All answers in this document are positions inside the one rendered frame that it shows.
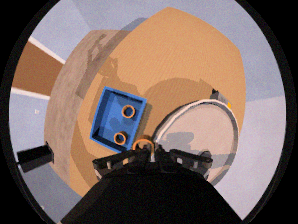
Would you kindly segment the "dark blue open crate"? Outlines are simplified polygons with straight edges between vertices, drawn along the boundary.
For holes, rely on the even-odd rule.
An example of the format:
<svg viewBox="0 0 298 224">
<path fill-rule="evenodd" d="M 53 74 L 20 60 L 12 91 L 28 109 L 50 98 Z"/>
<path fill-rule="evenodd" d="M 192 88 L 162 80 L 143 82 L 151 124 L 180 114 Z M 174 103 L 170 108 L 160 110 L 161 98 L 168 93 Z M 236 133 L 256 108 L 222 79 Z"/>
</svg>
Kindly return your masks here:
<svg viewBox="0 0 298 224">
<path fill-rule="evenodd" d="M 104 86 L 94 115 L 89 139 L 117 153 L 131 150 L 146 101 L 145 98 Z M 135 108 L 134 117 L 126 118 L 123 116 L 122 109 L 125 105 L 131 105 Z M 122 145 L 114 141 L 115 134 L 120 131 L 125 131 L 128 134 L 128 139 Z"/>
</svg>

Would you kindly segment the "bronze bushing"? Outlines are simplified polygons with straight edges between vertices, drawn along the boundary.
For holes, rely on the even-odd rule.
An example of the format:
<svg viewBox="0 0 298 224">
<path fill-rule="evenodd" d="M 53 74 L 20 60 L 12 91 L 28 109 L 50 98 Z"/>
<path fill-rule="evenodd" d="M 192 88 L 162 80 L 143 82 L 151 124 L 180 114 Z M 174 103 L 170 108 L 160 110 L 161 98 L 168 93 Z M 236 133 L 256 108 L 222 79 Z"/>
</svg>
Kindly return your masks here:
<svg viewBox="0 0 298 224">
<path fill-rule="evenodd" d="M 119 145 L 124 144 L 126 142 L 126 140 L 128 139 L 128 134 L 125 131 L 120 131 L 117 134 L 115 134 L 115 136 L 114 136 L 114 141 Z M 123 135 L 124 141 L 119 139 L 119 134 Z"/>
<path fill-rule="evenodd" d="M 130 116 L 130 117 L 127 116 L 127 114 L 126 114 L 126 110 L 127 110 L 128 108 L 132 108 L 132 109 L 133 109 L 133 114 L 132 114 L 132 116 Z M 132 118 L 132 117 L 135 116 L 135 114 L 136 114 L 136 110 L 135 110 L 132 106 L 130 106 L 130 105 L 126 105 L 126 106 L 122 109 L 122 114 L 123 114 L 123 116 L 126 117 L 126 118 Z"/>
<path fill-rule="evenodd" d="M 152 156 L 154 153 L 154 141 L 153 141 L 152 137 L 149 135 L 145 135 L 145 134 L 139 136 L 133 145 L 133 150 L 136 150 L 136 152 L 140 152 L 140 150 L 141 150 L 141 148 L 138 146 L 139 141 L 147 141 L 147 142 L 151 143 L 151 145 L 152 145 L 151 146 L 151 156 Z"/>
</svg>

